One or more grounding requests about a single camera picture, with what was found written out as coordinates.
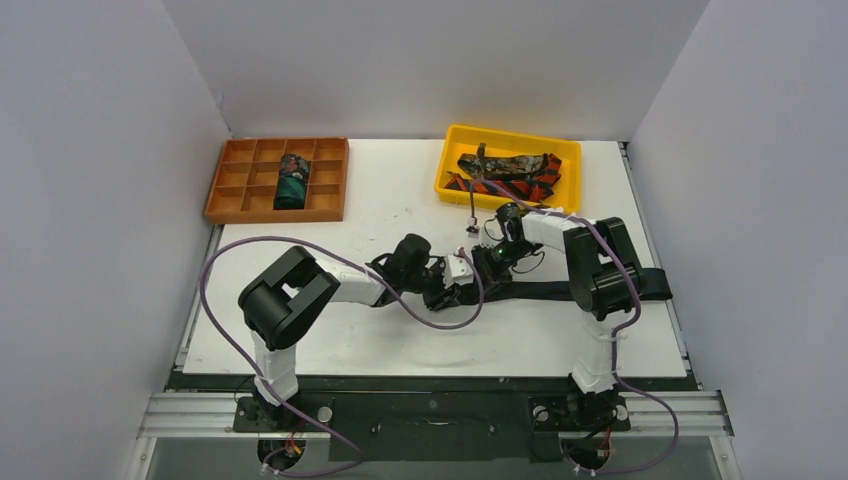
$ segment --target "gray wall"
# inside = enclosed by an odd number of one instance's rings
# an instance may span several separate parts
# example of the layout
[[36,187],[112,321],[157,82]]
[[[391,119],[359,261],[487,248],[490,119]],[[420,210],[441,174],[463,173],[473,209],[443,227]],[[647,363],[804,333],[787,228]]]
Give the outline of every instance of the gray wall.
[[848,3],[712,0],[630,152],[747,480],[846,478]]
[[237,136],[629,139],[708,0],[163,0]]
[[158,1],[0,10],[0,476],[122,478],[227,130]]

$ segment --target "metal bracket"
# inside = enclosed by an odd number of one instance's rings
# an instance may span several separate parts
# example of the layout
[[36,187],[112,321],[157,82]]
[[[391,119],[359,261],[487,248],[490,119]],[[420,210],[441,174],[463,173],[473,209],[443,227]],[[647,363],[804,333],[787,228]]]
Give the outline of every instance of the metal bracket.
[[[732,435],[730,420],[719,392],[654,392],[674,408],[682,436]],[[627,402],[631,429],[619,436],[668,437],[672,422],[656,402],[636,394],[621,394]],[[236,400],[229,393],[157,393],[150,398],[141,424],[141,438],[283,438],[291,432],[233,431]],[[578,438],[585,432],[561,432],[560,438]],[[325,433],[300,432],[295,438],[328,438]]]
[[[209,259],[217,250],[221,243],[221,234],[224,232],[223,225],[215,225],[212,227],[212,233],[209,235],[209,243],[206,245],[206,254],[203,256],[203,261]],[[200,291],[194,289],[194,297],[191,301],[191,308],[186,317],[186,326],[183,331],[182,339],[180,340],[180,348],[177,350],[177,357],[174,359],[174,370],[182,371],[188,358],[188,347],[191,344],[191,338],[194,335],[194,326],[197,325],[197,316],[200,313]]]
[[150,463],[153,460],[153,452],[156,450],[156,439],[142,437],[136,440],[130,457],[130,467],[127,470],[127,480],[143,480],[147,478]]
[[[333,412],[332,395],[300,394],[294,397],[292,404],[313,418],[319,418],[322,412]],[[245,433],[275,432],[298,427],[302,421],[293,413],[267,402],[256,400],[254,395],[238,399],[238,408],[233,418],[233,431]],[[316,431],[311,425],[301,425],[298,431]]]
[[710,437],[713,453],[716,456],[716,465],[723,480],[742,480],[742,472],[733,453],[730,437]]
[[[627,411],[627,403],[623,398],[612,400],[618,408],[623,408]],[[581,428],[581,419],[576,410],[578,407],[572,405],[572,399],[565,395],[534,395],[527,399],[528,408],[531,412],[531,417],[537,416],[534,431],[536,432],[582,432],[585,426]],[[613,411],[613,406],[610,403],[603,402],[604,415]],[[615,420],[610,428],[614,432],[626,432],[631,429],[629,417],[623,417],[620,420]]]

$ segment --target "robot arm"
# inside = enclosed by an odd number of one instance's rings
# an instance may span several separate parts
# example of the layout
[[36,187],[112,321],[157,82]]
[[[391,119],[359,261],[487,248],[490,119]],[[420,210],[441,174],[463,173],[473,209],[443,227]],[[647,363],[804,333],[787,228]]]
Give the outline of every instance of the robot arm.
[[[283,399],[296,394],[297,342],[328,303],[382,307],[395,300],[374,277],[379,276],[398,293],[424,294],[428,305],[455,297],[456,293],[450,292],[458,292],[460,284],[473,279],[471,267],[462,257],[436,257],[427,268],[430,260],[430,244],[413,234],[407,235],[393,254],[382,255],[361,269],[315,259],[303,247],[289,249],[239,296],[265,380]],[[254,385],[264,401],[279,406],[260,379],[255,379]]]
[[[499,208],[496,218],[503,240],[494,246],[475,246],[471,252],[486,296],[514,285],[510,268],[543,246],[565,254],[570,293],[582,310],[591,313],[585,322],[589,337],[572,377],[584,393],[613,389],[616,382],[610,365],[610,332],[624,321],[624,316],[608,316],[632,308],[621,273],[611,262],[602,261],[604,252],[600,245],[588,229],[579,224],[554,216],[525,213],[514,203]],[[624,223],[619,218],[593,223],[640,290],[644,273]],[[407,235],[393,253],[377,257],[362,269],[316,260],[302,247],[289,249],[239,297],[265,380],[283,398],[288,399],[297,392],[295,345],[328,303],[382,307],[395,301],[374,277],[383,279],[397,293],[421,294],[432,311],[467,303],[472,298],[476,303],[479,297],[471,266],[456,255],[432,257],[430,244],[418,235]],[[297,293],[290,296],[284,286]],[[277,404],[259,379],[255,384],[267,402]]]

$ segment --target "white table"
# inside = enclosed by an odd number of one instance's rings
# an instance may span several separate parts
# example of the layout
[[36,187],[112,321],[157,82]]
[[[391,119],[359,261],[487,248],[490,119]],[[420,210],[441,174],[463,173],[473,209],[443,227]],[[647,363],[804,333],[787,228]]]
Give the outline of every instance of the white table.
[[[284,235],[364,263],[393,251],[404,235],[413,232],[430,241],[435,255],[459,245],[470,250],[473,240],[465,233],[468,207],[443,204],[433,191],[442,145],[442,140],[351,140],[343,222],[227,225],[220,245],[256,235]],[[581,145],[581,214],[622,218],[642,265],[653,266],[618,145]],[[481,210],[479,217],[492,213]],[[287,248],[276,242],[242,246],[222,256],[212,272],[208,291],[212,311],[249,352],[253,346],[236,299]],[[519,268],[531,267],[535,261],[527,259]],[[549,252],[538,269],[520,278],[566,277],[565,259]],[[444,323],[461,321],[474,308],[434,314],[426,311],[418,296],[406,294],[405,298],[428,318]],[[296,371],[299,375],[561,377],[571,372],[580,352],[586,335],[581,326],[584,315],[571,302],[508,300],[487,304],[464,329],[437,331],[419,324],[396,304],[380,309],[330,304],[298,344]],[[619,362],[623,376],[685,376],[665,303],[646,303],[642,319],[626,332]],[[252,373],[203,311],[183,371]]]

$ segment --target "yellow tray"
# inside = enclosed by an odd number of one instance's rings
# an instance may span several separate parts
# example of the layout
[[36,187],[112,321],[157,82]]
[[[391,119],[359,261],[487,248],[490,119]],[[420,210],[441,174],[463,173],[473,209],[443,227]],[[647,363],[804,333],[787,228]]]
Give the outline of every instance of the yellow tray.
[[[562,207],[567,213],[576,213],[580,210],[579,143],[558,138],[537,137],[465,125],[451,125],[448,128],[445,147],[442,150],[442,159],[439,162],[439,171],[436,173],[436,183],[433,185],[436,193],[439,194],[439,200],[459,205],[471,203],[467,192],[450,190],[445,188],[445,185],[451,179],[448,172],[459,173],[463,178],[471,178],[460,170],[457,166],[457,160],[463,153],[476,153],[477,147],[481,143],[486,144],[487,156],[512,157],[553,153],[559,157],[562,160],[562,166],[559,169],[562,176],[553,187],[554,194],[544,200],[545,205]],[[511,201],[506,197],[474,194],[474,205],[478,208],[495,210],[504,203]]]

